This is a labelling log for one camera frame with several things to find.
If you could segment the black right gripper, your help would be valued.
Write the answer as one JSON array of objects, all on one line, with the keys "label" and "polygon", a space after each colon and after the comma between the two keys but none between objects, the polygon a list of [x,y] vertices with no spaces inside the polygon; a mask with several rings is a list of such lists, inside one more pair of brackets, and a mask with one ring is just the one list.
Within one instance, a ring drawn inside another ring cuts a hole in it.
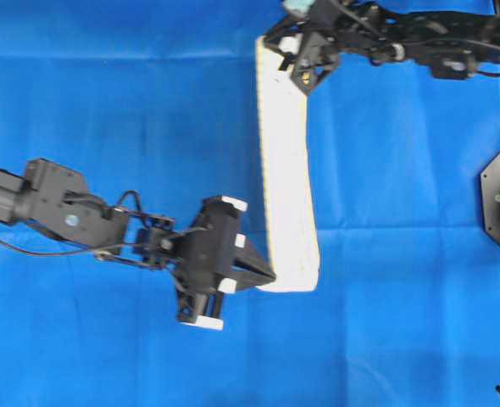
[{"label": "black right gripper", "polygon": [[[337,1],[283,1],[282,7],[288,16],[265,32],[264,45],[281,57],[279,71],[293,64],[293,83],[309,95],[340,63],[332,31],[341,11]],[[288,38],[300,33],[300,43]]]}]

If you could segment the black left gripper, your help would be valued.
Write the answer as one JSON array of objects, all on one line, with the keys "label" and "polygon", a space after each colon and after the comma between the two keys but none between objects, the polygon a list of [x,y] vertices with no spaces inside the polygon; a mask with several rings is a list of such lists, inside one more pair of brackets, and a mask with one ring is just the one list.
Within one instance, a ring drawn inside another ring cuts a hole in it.
[{"label": "black left gripper", "polygon": [[[267,260],[239,237],[247,203],[220,195],[206,198],[178,245],[180,262],[173,271],[177,320],[184,325],[220,331],[225,293],[238,293],[276,281]],[[235,269],[231,276],[232,266]]]}]

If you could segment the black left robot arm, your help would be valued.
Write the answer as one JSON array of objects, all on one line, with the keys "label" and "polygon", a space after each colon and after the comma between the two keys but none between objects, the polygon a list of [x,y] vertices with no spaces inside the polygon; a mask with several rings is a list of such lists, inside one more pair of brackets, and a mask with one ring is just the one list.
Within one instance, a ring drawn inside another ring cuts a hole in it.
[{"label": "black left robot arm", "polygon": [[35,159],[22,176],[0,169],[0,224],[24,223],[99,261],[168,271],[177,320],[205,329],[222,330],[225,295],[276,279],[241,232],[246,211],[236,198],[205,198],[189,228],[176,231],[174,219],[145,213],[137,192],[123,192],[110,205],[89,192],[81,173],[61,164]]}]

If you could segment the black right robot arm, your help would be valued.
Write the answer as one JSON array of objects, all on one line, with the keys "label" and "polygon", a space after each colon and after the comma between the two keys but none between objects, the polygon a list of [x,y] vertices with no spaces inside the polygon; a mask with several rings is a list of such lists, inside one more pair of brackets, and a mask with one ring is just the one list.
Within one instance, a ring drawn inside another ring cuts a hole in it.
[{"label": "black right robot arm", "polygon": [[280,71],[309,95],[343,54],[373,66],[413,61],[443,80],[484,75],[500,64],[500,15],[455,11],[396,13],[374,1],[285,1],[284,17],[266,31],[265,49]]}]

